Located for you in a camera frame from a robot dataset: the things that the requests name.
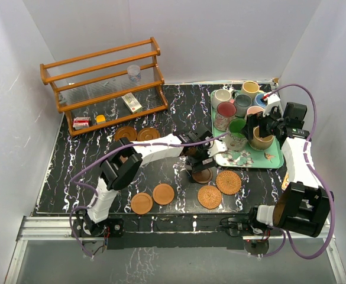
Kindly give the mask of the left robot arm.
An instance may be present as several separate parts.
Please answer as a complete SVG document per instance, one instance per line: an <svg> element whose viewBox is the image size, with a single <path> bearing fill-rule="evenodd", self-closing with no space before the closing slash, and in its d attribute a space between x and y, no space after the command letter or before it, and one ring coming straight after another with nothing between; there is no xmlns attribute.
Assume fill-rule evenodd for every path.
<svg viewBox="0 0 346 284"><path fill-rule="evenodd" d="M71 183L93 192L88 205L72 209L79 228L75 234L92 237L104 234L109 227L109 210L119 191L134 180L139 168L159 160L186 157L193 172L214 166L214 155L223 149L223 143L207 129L175 131L149 141L130 141L120 138L97 161L71 178Z"/></svg>

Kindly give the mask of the brown stoneware mug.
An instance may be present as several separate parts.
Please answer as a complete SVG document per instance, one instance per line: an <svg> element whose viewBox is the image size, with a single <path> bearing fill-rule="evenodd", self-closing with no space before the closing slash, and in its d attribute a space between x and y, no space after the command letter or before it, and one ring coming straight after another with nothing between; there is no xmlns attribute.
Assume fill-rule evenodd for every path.
<svg viewBox="0 0 346 284"><path fill-rule="evenodd" d="M253 137L249 140L249 145L257 151L265 151L267 150L274 141L275 136L268 135L267 137L260 137L260 129L259 126L253 128Z"/></svg>

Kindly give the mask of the green floral tray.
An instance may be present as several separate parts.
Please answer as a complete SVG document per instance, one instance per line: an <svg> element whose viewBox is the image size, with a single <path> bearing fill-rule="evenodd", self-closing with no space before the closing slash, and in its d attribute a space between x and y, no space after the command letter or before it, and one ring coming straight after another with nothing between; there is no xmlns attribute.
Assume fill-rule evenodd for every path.
<svg viewBox="0 0 346 284"><path fill-rule="evenodd" d="M211 120L214 123L216 110L211 111ZM214 156L214 159L219 166L223 167L253 167L259 169L278 169L283 166L284 158L282 151L279 148L279 142L274 139L273 144L265 151L254 150L249 142L245 145L244 149L240 152L227 150L226 152L219 153Z"/></svg>

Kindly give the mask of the dark walnut coaster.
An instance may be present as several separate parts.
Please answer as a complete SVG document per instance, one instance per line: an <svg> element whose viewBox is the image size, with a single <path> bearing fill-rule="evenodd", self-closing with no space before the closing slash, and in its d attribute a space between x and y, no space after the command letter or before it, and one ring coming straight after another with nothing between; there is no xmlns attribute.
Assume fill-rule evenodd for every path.
<svg viewBox="0 0 346 284"><path fill-rule="evenodd" d="M192 179L199 184L207 184L213 178L213 172L211 169L204 169L200 172L192 173Z"/></svg>

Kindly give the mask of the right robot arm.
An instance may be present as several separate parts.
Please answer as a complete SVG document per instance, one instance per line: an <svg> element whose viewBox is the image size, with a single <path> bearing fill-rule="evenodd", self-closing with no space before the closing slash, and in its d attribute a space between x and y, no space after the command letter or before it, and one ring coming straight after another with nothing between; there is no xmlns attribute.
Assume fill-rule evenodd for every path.
<svg viewBox="0 0 346 284"><path fill-rule="evenodd" d="M254 206L248 215L247 228L262 234L268 227L317 237L330 212L331 194L311 171L310 133L303 129L306 105L289 102L283 111L267 106L264 111L249 114L242 133L252 138L272 135L279 142L286 161L289 184L275 205Z"/></svg>

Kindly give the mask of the orange wooden shelf rack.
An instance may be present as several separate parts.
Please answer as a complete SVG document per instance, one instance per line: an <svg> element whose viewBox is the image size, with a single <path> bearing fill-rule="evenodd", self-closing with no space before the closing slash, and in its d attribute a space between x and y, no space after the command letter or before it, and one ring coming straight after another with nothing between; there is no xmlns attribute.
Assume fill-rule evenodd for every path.
<svg viewBox="0 0 346 284"><path fill-rule="evenodd" d="M157 58L157 40L147 40L40 64L40 77L51 86L57 111L66 117L69 134L74 137L168 109L163 93L164 77ZM131 81L127 67L141 68L141 80ZM143 110L132 114L122 96L133 93ZM106 122L96 123L104 115ZM73 119L90 117L90 127L73 129Z"/></svg>

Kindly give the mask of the orange ringed wooden saucer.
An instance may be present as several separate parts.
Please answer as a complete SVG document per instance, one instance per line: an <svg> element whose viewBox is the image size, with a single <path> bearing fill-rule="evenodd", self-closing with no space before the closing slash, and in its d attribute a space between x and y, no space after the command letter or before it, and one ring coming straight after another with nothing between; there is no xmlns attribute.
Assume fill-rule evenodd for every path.
<svg viewBox="0 0 346 284"><path fill-rule="evenodd" d="M117 129L114 140L118 141L120 138L127 138L129 141L136 141L137 135L137 131L133 127L124 126Z"/></svg>

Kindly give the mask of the brown ringed wooden saucer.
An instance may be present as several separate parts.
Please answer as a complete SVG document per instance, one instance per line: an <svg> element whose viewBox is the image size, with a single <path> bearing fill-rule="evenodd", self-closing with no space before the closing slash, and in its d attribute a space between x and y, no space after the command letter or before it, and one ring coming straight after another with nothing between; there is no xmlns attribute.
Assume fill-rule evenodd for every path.
<svg viewBox="0 0 346 284"><path fill-rule="evenodd" d="M160 138L160 133L155 128L143 128L137 134L137 141L149 141Z"/></svg>

